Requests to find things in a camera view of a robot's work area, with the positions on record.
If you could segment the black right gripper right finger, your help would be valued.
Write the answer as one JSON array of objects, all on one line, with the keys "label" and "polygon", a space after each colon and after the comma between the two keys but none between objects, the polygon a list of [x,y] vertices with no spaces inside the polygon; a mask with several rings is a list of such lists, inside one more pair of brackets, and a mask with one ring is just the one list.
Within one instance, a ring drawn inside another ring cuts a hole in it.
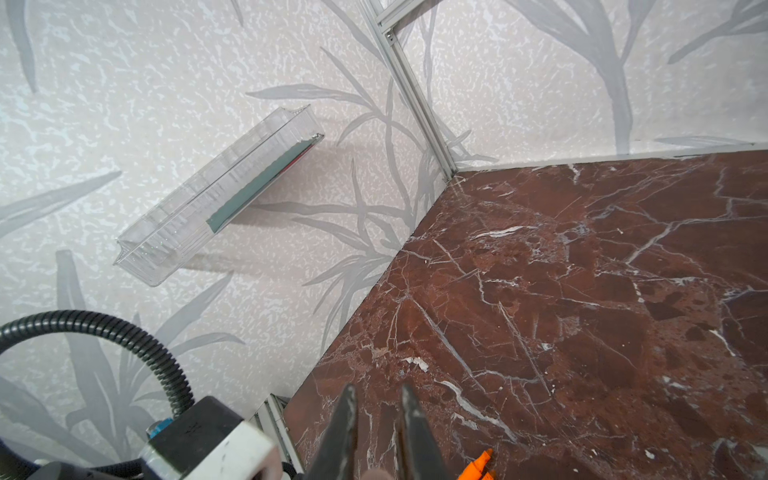
[{"label": "black right gripper right finger", "polygon": [[397,479],[448,479],[439,445],[413,387],[406,383],[400,392],[397,423]]}]

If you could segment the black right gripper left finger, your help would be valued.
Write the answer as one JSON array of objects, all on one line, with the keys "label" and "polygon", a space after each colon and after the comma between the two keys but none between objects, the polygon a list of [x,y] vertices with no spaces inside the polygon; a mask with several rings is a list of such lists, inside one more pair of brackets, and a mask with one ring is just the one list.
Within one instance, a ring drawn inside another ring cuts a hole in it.
[{"label": "black right gripper left finger", "polygon": [[354,476],[357,446],[358,398],[353,384],[346,385],[304,478],[350,480]]}]

